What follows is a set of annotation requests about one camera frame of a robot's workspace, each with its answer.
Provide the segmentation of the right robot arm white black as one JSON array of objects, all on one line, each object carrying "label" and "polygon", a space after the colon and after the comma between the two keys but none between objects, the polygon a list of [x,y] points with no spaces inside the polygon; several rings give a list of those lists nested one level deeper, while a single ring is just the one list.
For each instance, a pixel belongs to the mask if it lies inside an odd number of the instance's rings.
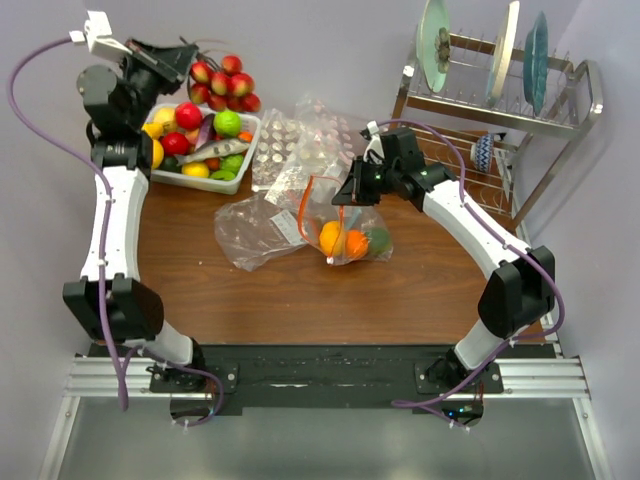
[{"label": "right robot arm white black", "polygon": [[478,321],[427,370],[432,381],[469,392],[500,347],[517,340],[554,308],[554,255],[545,247],[529,247],[505,230],[465,191],[461,174],[439,162],[427,163],[411,129],[383,131],[370,122],[361,134],[367,148],[353,161],[333,204],[373,206],[382,195],[395,194],[439,223],[487,280]]}]

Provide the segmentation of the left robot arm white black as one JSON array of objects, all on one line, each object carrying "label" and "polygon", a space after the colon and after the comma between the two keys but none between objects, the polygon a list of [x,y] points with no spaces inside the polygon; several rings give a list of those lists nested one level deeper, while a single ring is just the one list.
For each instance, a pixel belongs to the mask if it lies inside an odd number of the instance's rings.
[{"label": "left robot arm white black", "polygon": [[96,208],[80,278],[63,287],[64,303],[91,340],[167,361],[151,373],[185,392],[207,383],[202,350],[166,320],[160,296],[140,280],[137,253],[153,160],[152,139],[142,126],[158,97],[182,86],[197,54],[194,44],[156,47],[130,39],[115,57],[118,71],[94,65],[79,74],[90,162],[97,169]]}]

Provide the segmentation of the orange fruit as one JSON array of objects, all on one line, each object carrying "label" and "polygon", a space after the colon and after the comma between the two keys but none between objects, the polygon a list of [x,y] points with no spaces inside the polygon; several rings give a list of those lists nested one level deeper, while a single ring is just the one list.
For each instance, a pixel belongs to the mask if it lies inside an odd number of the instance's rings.
[{"label": "orange fruit", "polygon": [[359,260],[368,254],[369,239],[359,230],[349,230],[345,238],[345,255],[349,260]]}]

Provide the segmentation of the clear zip bag orange zipper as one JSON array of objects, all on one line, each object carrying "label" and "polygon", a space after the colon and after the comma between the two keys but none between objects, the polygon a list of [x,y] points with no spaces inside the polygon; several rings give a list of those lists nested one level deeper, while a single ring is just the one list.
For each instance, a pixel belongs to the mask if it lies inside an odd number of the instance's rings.
[{"label": "clear zip bag orange zipper", "polygon": [[382,216],[374,207],[336,206],[331,204],[333,196],[341,186],[336,178],[312,175],[304,190],[297,215],[298,232],[302,238],[321,252],[329,266],[342,266],[355,261],[388,261],[391,250],[381,256],[367,254],[359,260],[349,260],[345,250],[340,256],[327,257],[319,247],[319,235],[323,225],[330,221],[340,221],[346,233],[359,230],[363,233],[373,227],[384,227],[388,231]]}]

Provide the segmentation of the green yellow mango fruit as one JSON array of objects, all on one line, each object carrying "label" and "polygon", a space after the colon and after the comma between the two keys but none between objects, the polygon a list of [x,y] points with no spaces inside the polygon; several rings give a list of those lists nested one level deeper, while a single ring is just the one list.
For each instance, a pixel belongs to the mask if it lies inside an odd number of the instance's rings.
[{"label": "green yellow mango fruit", "polygon": [[384,227],[373,227],[365,231],[368,239],[368,254],[381,256],[392,249],[393,243],[390,232]]}]

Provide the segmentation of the red lychee bunch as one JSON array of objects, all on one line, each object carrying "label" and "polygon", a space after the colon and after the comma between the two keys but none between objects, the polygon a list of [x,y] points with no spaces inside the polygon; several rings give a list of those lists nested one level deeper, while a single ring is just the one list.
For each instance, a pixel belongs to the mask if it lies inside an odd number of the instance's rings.
[{"label": "red lychee bunch", "polygon": [[257,113],[262,107],[255,80],[245,71],[242,59],[226,50],[200,50],[190,67],[186,89],[193,103],[215,111]]}]

